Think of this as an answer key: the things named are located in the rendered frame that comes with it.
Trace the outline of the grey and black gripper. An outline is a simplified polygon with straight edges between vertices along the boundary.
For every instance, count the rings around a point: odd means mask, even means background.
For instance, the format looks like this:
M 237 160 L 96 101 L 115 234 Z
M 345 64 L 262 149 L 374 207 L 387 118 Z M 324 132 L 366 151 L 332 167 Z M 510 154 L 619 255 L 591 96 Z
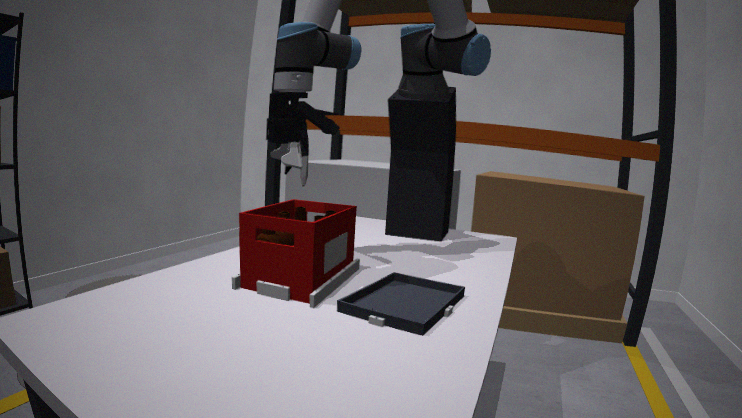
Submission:
M 281 144 L 279 149 L 271 152 L 271 157 L 281 160 L 285 165 L 285 174 L 292 167 L 299 168 L 301 170 L 302 186 L 306 185 L 308 178 L 309 142 L 307 118 L 295 109 L 299 105 L 299 98 L 307 97 L 308 93 L 306 92 L 277 92 L 270 94 L 269 118 L 267 118 L 266 130 L 266 140 Z M 289 100 L 291 106 L 289 105 Z

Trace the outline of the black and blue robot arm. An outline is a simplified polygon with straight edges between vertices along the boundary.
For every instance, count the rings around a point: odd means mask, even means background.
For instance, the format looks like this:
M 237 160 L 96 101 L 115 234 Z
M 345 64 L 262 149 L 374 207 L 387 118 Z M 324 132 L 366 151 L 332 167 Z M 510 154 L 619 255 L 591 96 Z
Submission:
M 312 91 L 314 66 L 345 70 L 357 65 L 359 40 L 330 33 L 341 1 L 310 0 L 302 22 L 279 28 L 274 91 Z M 478 34 L 475 23 L 467 18 L 463 0 L 427 2 L 435 24 L 401 28 L 403 75 L 398 91 L 411 99 L 447 96 L 443 71 L 477 76 L 491 56 L 490 41 Z M 339 130 L 333 120 L 305 101 L 299 101 L 295 110 L 325 134 L 335 135 Z

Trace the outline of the dark red plastic crate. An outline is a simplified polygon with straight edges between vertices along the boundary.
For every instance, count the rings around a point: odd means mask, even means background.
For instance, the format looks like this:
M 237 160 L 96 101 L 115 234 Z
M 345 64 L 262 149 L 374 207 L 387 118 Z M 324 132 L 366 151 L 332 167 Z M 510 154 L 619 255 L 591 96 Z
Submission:
M 306 207 L 306 221 L 295 220 Z M 291 219 L 278 218 L 290 212 Z M 307 212 L 335 214 L 314 222 Z M 240 286 L 256 291 L 256 281 L 290 287 L 290 300 L 309 295 L 354 260 L 356 208 L 352 205 L 289 200 L 239 213 Z M 294 246 L 257 240 L 262 229 L 294 234 Z

